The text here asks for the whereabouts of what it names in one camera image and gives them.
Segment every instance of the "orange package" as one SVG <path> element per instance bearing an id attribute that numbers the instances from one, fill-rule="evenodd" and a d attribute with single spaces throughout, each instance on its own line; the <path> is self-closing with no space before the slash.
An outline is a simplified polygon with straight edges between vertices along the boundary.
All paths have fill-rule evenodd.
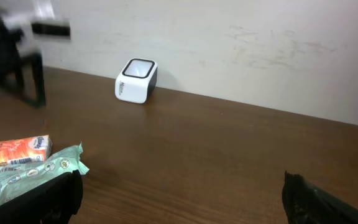
<path id="1" fill-rule="evenodd" d="M 52 142 L 48 135 L 0 141 L 0 166 L 44 162 L 51 148 Z"/>

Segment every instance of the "white wall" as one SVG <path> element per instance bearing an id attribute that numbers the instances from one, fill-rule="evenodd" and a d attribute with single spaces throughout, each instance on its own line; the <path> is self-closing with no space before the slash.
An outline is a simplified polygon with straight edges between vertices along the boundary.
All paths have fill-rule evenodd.
<path id="1" fill-rule="evenodd" d="M 115 78 L 151 58 L 164 88 L 358 124 L 358 0 L 52 2 L 72 41 L 39 42 L 46 65 Z"/>

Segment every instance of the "mint green plastic wrapper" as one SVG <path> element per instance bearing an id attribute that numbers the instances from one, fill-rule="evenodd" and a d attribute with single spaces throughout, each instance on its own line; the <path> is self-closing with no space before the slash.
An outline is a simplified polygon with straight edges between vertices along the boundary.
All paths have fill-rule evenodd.
<path id="1" fill-rule="evenodd" d="M 85 175 L 89 169 L 80 162 L 82 145 L 56 152 L 45 162 L 0 167 L 0 205 L 65 172 L 79 170 Z"/>

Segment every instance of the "white cube device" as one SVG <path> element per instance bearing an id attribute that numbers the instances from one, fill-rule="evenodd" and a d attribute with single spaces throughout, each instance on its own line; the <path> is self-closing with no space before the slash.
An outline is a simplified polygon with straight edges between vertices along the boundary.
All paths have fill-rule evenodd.
<path id="1" fill-rule="evenodd" d="M 157 83 L 157 63 L 140 58 L 130 59 L 116 79 L 116 97 L 144 103 Z"/>

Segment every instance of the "wood grain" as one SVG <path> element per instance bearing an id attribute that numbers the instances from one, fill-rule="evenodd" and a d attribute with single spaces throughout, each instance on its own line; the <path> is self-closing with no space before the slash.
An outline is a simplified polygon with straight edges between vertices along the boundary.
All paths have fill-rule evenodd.
<path id="1" fill-rule="evenodd" d="M 0 90 L 0 140 L 83 143 L 70 223 L 286 223 L 284 171 L 358 208 L 358 126 L 156 88 L 119 101 L 114 80 L 48 68 L 47 107 Z"/>

